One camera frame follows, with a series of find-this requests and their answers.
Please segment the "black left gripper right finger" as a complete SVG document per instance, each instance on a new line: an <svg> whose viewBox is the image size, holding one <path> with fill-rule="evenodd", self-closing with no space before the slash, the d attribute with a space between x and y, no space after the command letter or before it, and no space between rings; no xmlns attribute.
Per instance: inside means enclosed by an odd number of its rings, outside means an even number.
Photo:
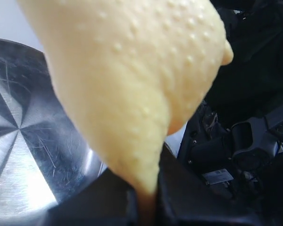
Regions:
<svg viewBox="0 0 283 226"><path fill-rule="evenodd" d="M156 225L261 226L260 217L205 186L173 156L167 144L159 162Z"/></svg>

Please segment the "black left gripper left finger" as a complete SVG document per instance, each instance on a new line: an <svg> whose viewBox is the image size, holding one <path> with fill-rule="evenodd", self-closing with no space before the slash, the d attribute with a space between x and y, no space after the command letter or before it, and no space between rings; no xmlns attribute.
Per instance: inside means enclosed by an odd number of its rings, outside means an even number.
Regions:
<svg viewBox="0 0 283 226"><path fill-rule="evenodd" d="M134 189L108 169L46 214L48 226L136 226L137 221Z"/></svg>

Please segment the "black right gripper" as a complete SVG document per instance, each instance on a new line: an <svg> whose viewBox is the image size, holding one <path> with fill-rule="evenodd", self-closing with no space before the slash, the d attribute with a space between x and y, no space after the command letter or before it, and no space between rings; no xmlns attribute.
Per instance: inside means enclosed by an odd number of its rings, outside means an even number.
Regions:
<svg viewBox="0 0 283 226"><path fill-rule="evenodd" d="M216 0L233 48L188 122L180 160L210 192L283 226L283 0Z"/></svg>

